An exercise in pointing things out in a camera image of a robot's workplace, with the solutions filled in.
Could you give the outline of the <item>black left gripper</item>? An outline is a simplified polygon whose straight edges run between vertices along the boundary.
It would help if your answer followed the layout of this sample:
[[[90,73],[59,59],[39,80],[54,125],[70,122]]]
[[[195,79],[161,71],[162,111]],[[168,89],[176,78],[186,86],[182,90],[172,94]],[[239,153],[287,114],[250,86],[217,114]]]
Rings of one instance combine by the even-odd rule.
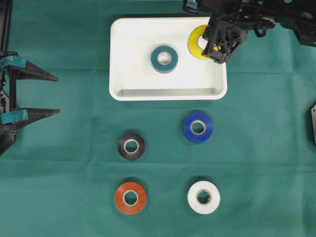
[[[9,80],[9,95],[4,91]],[[15,142],[18,128],[60,112],[60,109],[22,108],[17,110],[16,79],[59,80],[58,77],[36,66],[29,60],[11,55],[0,65],[0,154]]]

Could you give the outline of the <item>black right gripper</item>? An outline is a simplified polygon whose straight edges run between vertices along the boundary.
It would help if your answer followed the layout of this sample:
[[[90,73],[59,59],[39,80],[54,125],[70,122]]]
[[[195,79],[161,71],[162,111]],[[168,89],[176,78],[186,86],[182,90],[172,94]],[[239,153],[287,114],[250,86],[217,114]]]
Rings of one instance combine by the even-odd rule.
[[[182,9],[191,14],[209,13],[202,38],[207,40],[201,55],[215,63],[226,63],[247,39],[247,31],[233,23],[240,17],[241,0],[185,0]]]

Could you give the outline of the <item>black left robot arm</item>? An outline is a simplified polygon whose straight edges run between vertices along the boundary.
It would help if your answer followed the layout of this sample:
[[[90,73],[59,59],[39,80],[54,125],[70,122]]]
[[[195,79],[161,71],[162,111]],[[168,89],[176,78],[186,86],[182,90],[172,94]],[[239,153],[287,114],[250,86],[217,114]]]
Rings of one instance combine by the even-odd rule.
[[[16,133],[23,127],[60,112],[59,109],[18,108],[17,81],[24,79],[58,81],[17,52],[8,50],[13,1],[0,2],[0,153],[16,141]]]

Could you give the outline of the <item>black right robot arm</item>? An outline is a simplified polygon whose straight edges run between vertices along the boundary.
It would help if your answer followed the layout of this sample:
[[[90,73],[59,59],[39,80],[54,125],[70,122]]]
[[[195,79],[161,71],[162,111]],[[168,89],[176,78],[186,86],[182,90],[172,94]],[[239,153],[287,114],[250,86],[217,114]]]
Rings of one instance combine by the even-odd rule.
[[[190,14],[209,13],[202,32],[207,45],[201,56],[215,63],[228,62],[248,37],[262,38],[276,24],[294,32],[301,45],[316,45],[314,0],[185,0],[182,9]]]

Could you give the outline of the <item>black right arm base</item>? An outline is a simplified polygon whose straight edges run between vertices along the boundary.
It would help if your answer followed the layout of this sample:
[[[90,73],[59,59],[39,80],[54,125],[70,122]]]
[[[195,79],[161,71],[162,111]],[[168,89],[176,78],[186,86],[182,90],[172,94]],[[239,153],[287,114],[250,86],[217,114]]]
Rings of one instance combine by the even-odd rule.
[[[312,106],[307,112],[307,124],[308,124],[308,134],[310,141],[316,144],[316,103],[313,102]]]

